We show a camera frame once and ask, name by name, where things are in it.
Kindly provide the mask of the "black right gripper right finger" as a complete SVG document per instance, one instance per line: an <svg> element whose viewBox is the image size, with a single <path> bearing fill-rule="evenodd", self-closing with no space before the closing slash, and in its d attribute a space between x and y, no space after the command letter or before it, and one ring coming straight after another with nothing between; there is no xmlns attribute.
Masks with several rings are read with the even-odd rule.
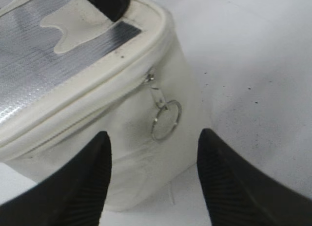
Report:
<svg viewBox="0 0 312 226"><path fill-rule="evenodd" d="M197 172L214 226L310 226L311 199L270 178L203 129Z"/></svg>

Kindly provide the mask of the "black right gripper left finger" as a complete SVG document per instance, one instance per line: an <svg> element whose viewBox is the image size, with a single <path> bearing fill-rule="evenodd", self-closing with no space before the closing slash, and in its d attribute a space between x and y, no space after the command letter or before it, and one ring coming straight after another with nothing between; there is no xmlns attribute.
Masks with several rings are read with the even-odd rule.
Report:
<svg viewBox="0 0 312 226"><path fill-rule="evenodd" d="M98 226L112 173L107 132L35 187L0 206L2 226Z"/></svg>

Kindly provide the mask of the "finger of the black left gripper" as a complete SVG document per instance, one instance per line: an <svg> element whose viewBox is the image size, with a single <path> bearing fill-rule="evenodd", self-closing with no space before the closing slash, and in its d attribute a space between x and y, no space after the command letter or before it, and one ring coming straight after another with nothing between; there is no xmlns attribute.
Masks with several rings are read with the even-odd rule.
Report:
<svg viewBox="0 0 312 226"><path fill-rule="evenodd" d="M101 11L111 21L119 20L127 11L130 0L102 0Z"/></svg>

